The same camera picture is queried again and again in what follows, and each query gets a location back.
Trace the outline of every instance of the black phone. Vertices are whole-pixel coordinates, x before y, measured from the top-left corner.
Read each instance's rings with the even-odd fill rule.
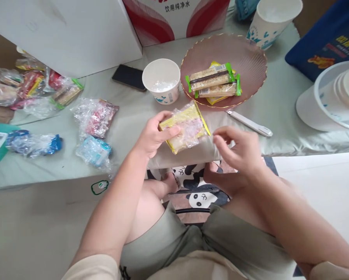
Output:
[[[142,82],[143,71],[133,67],[120,64],[117,67],[112,79],[116,82],[131,86],[141,91],[146,91]]]

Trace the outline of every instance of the person's right hand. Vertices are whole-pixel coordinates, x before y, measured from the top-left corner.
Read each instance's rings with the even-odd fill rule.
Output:
[[[253,174],[264,167],[259,147],[259,137],[255,132],[236,129],[232,126],[223,126],[213,133],[215,143],[222,158],[232,168],[242,174]],[[235,142],[231,149],[228,144]]]

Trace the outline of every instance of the stack of paper cups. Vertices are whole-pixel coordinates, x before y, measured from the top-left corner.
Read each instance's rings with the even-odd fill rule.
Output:
[[[338,121],[349,121],[349,70],[320,89],[320,99]]]

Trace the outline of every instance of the pink glass plate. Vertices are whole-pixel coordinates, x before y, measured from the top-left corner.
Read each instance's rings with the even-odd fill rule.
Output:
[[[230,62],[232,69],[241,75],[241,96],[228,97],[211,105],[205,98],[194,98],[189,93],[185,76],[209,68],[212,61],[220,64]],[[185,94],[194,99],[203,109],[215,111],[232,108],[253,96],[267,78],[265,52],[245,36],[219,34],[195,43],[189,49],[181,64],[181,84]]]

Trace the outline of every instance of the gray shorts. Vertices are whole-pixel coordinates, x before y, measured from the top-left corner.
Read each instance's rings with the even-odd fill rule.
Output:
[[[122,274],[147,279],[178,257],[206,250],[230,260],[250,280],[292,278],[296,264],[275,237],[217,205],[210,213],[201,229],[185,226],[169,204],[151,229],[123,247]]]

